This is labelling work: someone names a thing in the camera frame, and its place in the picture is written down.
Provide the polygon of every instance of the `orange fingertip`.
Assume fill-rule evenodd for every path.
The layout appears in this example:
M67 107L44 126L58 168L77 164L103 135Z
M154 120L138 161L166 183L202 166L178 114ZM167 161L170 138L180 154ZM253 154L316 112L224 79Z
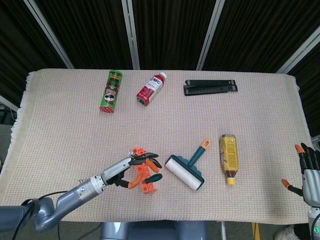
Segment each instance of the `orange fingertip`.
M133 189L136 186L138 186L143 177L144 177L144 174L143 173L139 173L138 176L136 176L136 179L134 181L129 182L128 189Z
M290 186L292 186L287 180L285 179L281 179L281 182L283 184L283 186L288 189Z
M296 145L294 145L294 147L295 147L295 150L296 150L296 152L297 152L298 154L303 154L303 153L305 153L304 149L303 149L300 145L296 144Z
M152 161L150 161L149 158L146 159L145 164L147 164L155 173L159 172L158 167Z

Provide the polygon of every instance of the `woven cloth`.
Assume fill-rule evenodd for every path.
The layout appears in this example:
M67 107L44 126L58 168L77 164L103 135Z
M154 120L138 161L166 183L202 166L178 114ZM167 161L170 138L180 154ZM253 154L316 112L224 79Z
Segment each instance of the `woven cloth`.
M148 106L136 94L160 71L123 70L115 112L99 111L108 70L43 69L27 78L12 143L0 176L0 205L69 190L100 174L133 147L190 159L205 139L211 146L195 164L205 180L193 191L168 169L158 189L143 194L107 186L64 220L129 222L217 220L267 224L308 221L302 197L287 191L285 178L301 186L294 144L311 146L295 78L284 74L164 71L163 89ZM235 80L238 92L184 96L187 79ZM239 172L226 185L219 137L237 137ZM125 180L137 175L135 167Z

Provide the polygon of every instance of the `floor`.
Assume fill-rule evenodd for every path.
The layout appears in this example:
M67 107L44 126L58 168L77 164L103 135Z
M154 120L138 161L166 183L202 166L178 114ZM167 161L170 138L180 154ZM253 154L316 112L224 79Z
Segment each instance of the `floor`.
M5 160L7 150L11 142L11 125L0 124L0 159ZM260 239L272 240L273 235L284 225L259 224ZM99 223L97 222L66 222L60 223L60 239L61 240L94 240L100 236ZM253 240L252 224L249 222L226 222L226 237L228 240ZM11 240L13 232L0 233L0 240ZM208 239L220 240L221 229L220 223L215 221L208 222ZM33 228L32 221L21 229L16 240L57 240L57 228L45 233L36 233Z

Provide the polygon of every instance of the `teal handle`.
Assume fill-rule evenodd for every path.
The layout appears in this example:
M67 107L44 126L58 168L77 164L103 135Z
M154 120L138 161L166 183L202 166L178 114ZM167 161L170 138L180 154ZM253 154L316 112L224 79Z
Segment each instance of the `teal handle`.
M198 150L193 154L192 158L190 159L189 163L188 163L188 167L192 167L196 162L197 160L201 157L201 155L205 152L205 148L200 146L198 148Z

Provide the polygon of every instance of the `pringles can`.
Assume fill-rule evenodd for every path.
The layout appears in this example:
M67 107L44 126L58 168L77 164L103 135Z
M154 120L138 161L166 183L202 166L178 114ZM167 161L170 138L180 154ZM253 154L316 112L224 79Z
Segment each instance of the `pringles can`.
M111 70L106 81L100 110L106 113L115 111L118 92L122 80L122 73L117 70Z

